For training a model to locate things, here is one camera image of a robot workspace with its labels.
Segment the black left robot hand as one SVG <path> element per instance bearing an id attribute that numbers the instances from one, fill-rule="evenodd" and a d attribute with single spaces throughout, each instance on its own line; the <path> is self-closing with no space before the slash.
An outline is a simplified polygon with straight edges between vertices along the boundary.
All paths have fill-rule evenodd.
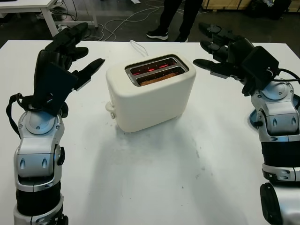
<path id="1" fill-rule="evenodd" d="M 73 62 L 89 53 L 87 47 L 78 47 L 88 30 L 83 22 L 72 28 L 65 28 L 54 36 L 53 41 L 37 56 L 34 74 L 34 94 L 31 106 L 56 116 L 64 110 L 68 95 L 86 85 L 100 69 L 104 59 L 98 58 L 85 68 L 71 72 Z"/>

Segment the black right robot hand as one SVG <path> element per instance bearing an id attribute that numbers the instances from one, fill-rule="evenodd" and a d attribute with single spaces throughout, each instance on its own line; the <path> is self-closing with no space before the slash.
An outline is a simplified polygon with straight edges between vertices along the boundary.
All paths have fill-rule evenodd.
<path id="1" fill-rule="evenodd" d="M 242 94 L 250 96 L 255 91 L 255 80 L 242 68 L 242 62 L 254 49 L 253 44 L 246 38 L 235 35 L 231 30 L 220 26 L 199 23 L 198 28 L 210 41 L 201 41 L 200 46 L 213 56 L 217 62 L 195 59 L 193 64 L 205 69 L 211 75 L 227 79 L 229 77 L 244 85 Z"/>

